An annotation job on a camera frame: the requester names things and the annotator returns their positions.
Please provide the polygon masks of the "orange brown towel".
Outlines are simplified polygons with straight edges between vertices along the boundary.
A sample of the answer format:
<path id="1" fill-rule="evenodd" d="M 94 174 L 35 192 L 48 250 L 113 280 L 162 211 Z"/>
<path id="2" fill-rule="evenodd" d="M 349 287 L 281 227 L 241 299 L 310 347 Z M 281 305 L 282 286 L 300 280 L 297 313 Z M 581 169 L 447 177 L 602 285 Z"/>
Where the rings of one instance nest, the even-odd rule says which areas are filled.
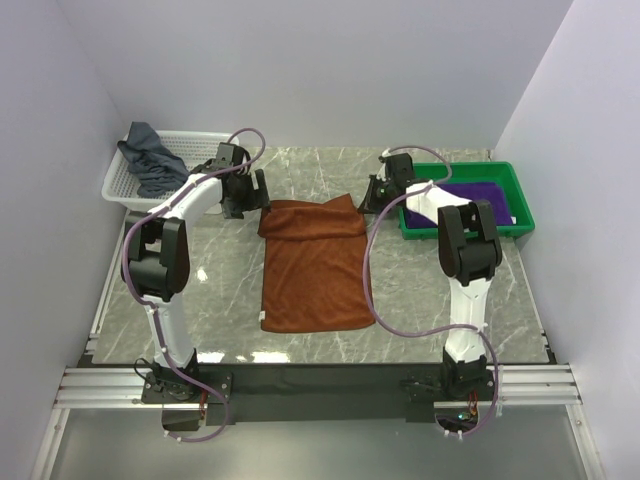
<path id="1" fill-rule="evenodd" d="M 363 289 L 365 218 L 349 194 L 324 203 L 273 200 L 258 235 L 265 240 L 262 330 L 322 333 L 375 323 Z"/>

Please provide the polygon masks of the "purple towel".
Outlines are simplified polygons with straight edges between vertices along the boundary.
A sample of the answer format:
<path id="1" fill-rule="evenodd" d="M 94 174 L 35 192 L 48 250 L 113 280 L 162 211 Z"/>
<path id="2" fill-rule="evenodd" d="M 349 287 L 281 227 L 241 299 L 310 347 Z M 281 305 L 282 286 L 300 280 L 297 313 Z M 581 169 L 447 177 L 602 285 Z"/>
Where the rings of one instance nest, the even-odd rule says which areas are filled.
<path id="1" fill-rule="evenodd" d="M 448 200 L 449 204 L 461 205 L 455 197 L 477 202 L 488 201 L 494 211 L 498 226 L 510 226 L 516 223 L 516 217 L 511 215 L 503 189 L 493 182 L 453 183 L 441 187 L 433 187 L 428 192 L 429 197 L 435 196 L 439 200 Z M 406 201 L 404 209 L 405 223 L 408 229 L 436 228 L 437 223 L 422 214 L 424 208 L 437 215 L 437 210 L 430 200 L 416 195 Z"/>

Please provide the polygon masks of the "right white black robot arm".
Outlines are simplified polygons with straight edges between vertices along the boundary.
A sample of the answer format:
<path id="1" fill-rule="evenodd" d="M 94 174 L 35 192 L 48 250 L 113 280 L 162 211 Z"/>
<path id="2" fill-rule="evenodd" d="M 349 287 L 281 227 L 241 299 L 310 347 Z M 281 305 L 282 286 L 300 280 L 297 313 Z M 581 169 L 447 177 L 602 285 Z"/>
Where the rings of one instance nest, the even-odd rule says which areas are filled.
<path id="1" fill-rule="evenodd" d="M 433 180 L 416 175 L 408 153 L 388 149 L 379 160 L 381 167 L 369 177 L 360 205 L 361 212 L 377 216 L 362 266 L 363 290 L 369 309 L 375 310 L 369 277 L 369 256 L 375 235 L 383 217 L 402 205 L 436 225 L 439 264 L 449 281 L 449 325 L 431 331 L 447 334 L 436 388 L 449 398 L 462 399 L 482 385 L 493 386 L 487 357 L 494 351 L 485 335 L 485 315 L 488 293 L 502 262 L 502 248 L 491 204 L 446 191 L 441 184 L 452 176 L 452 167 L 447 161 L 443 162 L 445 177 Z"/>

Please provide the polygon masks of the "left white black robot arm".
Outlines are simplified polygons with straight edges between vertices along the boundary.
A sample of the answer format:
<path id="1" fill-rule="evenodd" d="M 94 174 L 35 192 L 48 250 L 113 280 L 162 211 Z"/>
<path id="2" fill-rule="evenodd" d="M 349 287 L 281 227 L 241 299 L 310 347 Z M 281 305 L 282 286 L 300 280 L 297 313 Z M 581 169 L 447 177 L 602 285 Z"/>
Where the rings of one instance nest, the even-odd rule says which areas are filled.
<path id="1" fill-rule="evenodd" d="M 264 172 L 251 170 L 253 160 L 244 147 L 222 142 L 168 199 L 126 218 L 121 275 L 145 310 L 154 343 L 146 383 L 180 402 L 205 389 L 183 306 L 191 272 L 189 234 L 214 206 L 227 219 L 270 206 Z"/>

